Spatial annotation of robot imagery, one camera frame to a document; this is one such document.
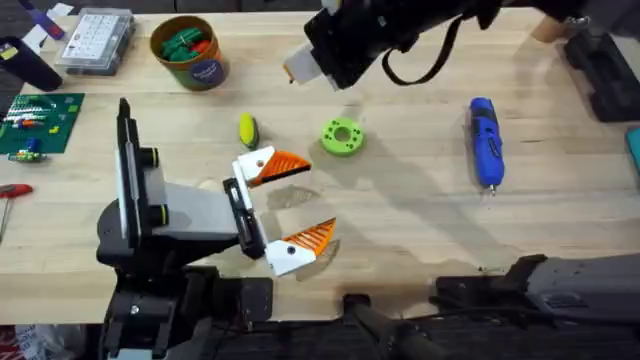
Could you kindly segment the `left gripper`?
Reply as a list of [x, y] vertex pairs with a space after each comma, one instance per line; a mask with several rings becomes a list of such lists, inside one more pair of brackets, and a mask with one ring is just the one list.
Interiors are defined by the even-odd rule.
[[315, 262], [333, 237], [336, 218], [268, 243], [255, 215], [249, 188], [261, 186], [311, 169], [296, 154], [264, 147], [233, 162], [233, 174], [221, 192], [168, 183], [160, 168], [144, 173], [151, 207], [151, 233], [182, 244], [211, 246], [222, 252], [238, 244], [242, 252], [258, 259], [265, 254], [276, 276], [286, 275]]

